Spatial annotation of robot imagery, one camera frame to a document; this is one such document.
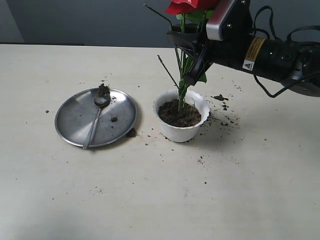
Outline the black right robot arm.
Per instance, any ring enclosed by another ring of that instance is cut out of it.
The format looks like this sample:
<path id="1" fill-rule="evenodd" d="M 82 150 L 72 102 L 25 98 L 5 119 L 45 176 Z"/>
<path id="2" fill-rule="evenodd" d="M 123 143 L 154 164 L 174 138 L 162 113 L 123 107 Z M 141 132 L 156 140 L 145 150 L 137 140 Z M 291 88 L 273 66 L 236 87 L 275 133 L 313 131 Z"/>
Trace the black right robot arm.
<path id="1" fill-rule="evenodd" d="M 195 85 L 213 64 L 265 78 L 282 85 L 282 90 L 319 97 L 320 45 L 297 42 L 291 35 L 279 39 L 271 29 L 258 36 L 256 19 L 248 0 L 223 0 L 210 17 L 199 23 L 175 25 L 167 33 L 175 47 L 191 58 L 182 74 Z"/>

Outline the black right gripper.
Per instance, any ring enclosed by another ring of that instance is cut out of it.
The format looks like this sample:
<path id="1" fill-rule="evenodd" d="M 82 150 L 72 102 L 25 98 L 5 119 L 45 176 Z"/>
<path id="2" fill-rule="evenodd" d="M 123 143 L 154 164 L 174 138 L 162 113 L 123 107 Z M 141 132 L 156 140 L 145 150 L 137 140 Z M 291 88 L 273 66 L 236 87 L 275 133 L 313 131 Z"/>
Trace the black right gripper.
<path id="1" fill-rule="evenodd" d="M 194 86 L 206 73 L 211 64 L 238 66 L 244 59 L 244 49 L 252 39 L 253 19 L 249 0 L 237 0 L 222 29 L 222 41 L 209 40 L 206 24 L 202 34 L 178 36 L 167 33 L 172 44 L 182 44 L 184 52 L 192 59 L 189 70 L 184 74 L 184 82 Z"/>

